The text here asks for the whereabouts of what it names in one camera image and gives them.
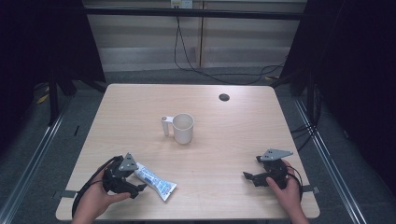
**human hand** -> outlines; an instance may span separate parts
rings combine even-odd
[[[287,161],[283,162],[288,166],[288,173],[294,175],[294,170],[290,168],[290,164]],[[276,195],[280,205],[288,213],[293,224],[309,223],[301,207],[300,186],[295,179],[286,178],[287,186],[284,189],[280,189],[271,177],[267,177],[266,181]]]
[[[113,204],[131,197],[131,194],[119,193],[108,195],[103,188],[102,178],[105,173],[103,169],[91,182],[91,186],[79,201],[72,224],[93,223],[97,217],[102,215],[107,208]]]

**table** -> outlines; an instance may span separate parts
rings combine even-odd
[[[229,101],[219,96],[226,93]],[[192,141],[164,136],[162,116],[186,112],[195,119]],[[110,158],[130,152],[159,177],[177,183],[164,202],[147,187],[134,200],[112,204],[98,219],[227,220],[285,218],[269,188],[255,188],[242,172],[264,172],[256,161],[268,148],[294,152],[287,161],[309,184],[274,90],[259,86],[109,85],[66,189],[79,190]],[[127,179],[142,184],[136,176]],[[56,212],[71,219],[74,199]],[[304,193],[308,217],[319,215],[312,192]]]

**person's left hand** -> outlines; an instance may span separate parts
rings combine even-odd
[[[108,195],[101,181],[104,173],[105,169],[93,179],[92,185],[82,196],[72,221],[73,224],[93,223],[111,204],[131,197],[128,192]]]

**black metal bar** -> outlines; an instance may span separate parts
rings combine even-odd
[[[203,18],[237,18],[299,21],[304,14],[291,12],[259,12],[211,9],[177,9],[177,8],[135,8],[135,7],[45,7],[46,10],[59,10],[91,15],[125,15],[125,16],[165,16],[165,17],[203,17]]]

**mug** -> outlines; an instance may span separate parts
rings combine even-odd
[[[192,129],[194,127],[194,118],[189,114],[177,114],[174,117],[164,116],[161,118],[163,123],[163,133],[169,135],[168,126],[173,126],[175,140],[179,144],[187,144],[192,139]]]

